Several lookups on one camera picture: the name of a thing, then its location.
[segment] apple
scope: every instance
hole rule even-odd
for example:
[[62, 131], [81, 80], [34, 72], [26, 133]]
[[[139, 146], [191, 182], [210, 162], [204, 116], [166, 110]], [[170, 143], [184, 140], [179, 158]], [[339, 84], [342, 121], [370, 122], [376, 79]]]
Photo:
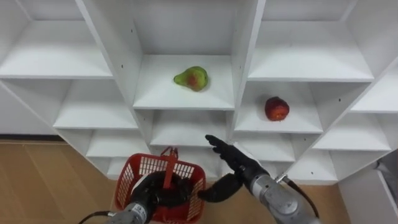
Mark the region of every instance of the apple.
[[264, 110], [270, 121], [283, 121], [289, 114], [290, 107], [286, 101], [275, 96], [267, 100]]

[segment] red basket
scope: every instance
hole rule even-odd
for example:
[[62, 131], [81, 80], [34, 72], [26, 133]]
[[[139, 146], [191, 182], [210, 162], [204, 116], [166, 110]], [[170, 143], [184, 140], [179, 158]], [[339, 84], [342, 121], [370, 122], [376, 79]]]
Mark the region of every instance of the red basket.
[[193, 183], [192, 197], [189, 203], [185, 203], [175, 208], [159, 207], [152, 217], [153, 221], [162, 223], [195, 223], [201, 217], [204, 203], [197, 197], [199, 190], [205, 189], [206, 177], [203, 169], [195, 164], [178, 160], [177, 149], [168, 147], [160, 156], [148, 154], [132, 155], [126, 162], [116, 186], [114, 201], [116, 208], [123, 210], [129, 204], [131, 190], [134, 184], [146, 174], [155, 171], [166, 171], [164, 188], [169, 188], [172, 173], [178, 174], [182, 178], [189, 178]]

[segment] white wall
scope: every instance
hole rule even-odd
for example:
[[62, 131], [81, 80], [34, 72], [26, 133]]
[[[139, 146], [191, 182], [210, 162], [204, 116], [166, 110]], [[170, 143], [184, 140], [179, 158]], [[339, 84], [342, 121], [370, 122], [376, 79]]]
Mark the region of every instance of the white wall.
[[0, 134], [55, 134], [0, 85]]

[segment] pear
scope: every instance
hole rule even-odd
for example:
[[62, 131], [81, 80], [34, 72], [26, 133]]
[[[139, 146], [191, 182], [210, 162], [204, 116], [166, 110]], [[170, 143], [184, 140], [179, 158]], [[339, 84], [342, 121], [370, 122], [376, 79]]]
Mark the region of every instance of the pear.
[[174, 82], [193, 91], [200, 91], [207, 86], [207, 72], [200, 66], [190, 67], [183, 73], [174, 76]]

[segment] cable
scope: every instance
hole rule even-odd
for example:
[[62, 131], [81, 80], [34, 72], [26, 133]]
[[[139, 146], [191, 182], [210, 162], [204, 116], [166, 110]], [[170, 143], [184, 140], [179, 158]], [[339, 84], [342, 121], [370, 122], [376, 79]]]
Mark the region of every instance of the cable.
[[110, 212], [111, 211], [98, 211], [98, 212], [91, 213], [86, 218], [82, 219], [79, 222], [79, 224], [83, 224], [84, 222], [86, 222], [87, 220], [89, 220], [90, 218], [95, 217], [95, 216], [106, 216], [107, 217]]
[[287, 178], [287, 177], [286, 177], [286, 179], [288, 180], [286, 184], [289, 185], [291, 188], [293, 188], [295, 191], [297, 191], [300, 195], [302, 195], [302, 196], [309, 202], [309, 204], [311, 205], [312, 210], [313, 210], [315, 216], [316, 216], [317, 218], [319, 218], [318, 209], [317, 209], [317, 207], [315, 206], [315, 204], [312, 202], [312, 200], [310, 199], [310, 197], [309, 197], [309, 196], [308, 196], [308, 195], [307, 195], [295, 182], [293, 182], [293, 180], [290, 180], [290, 179]]

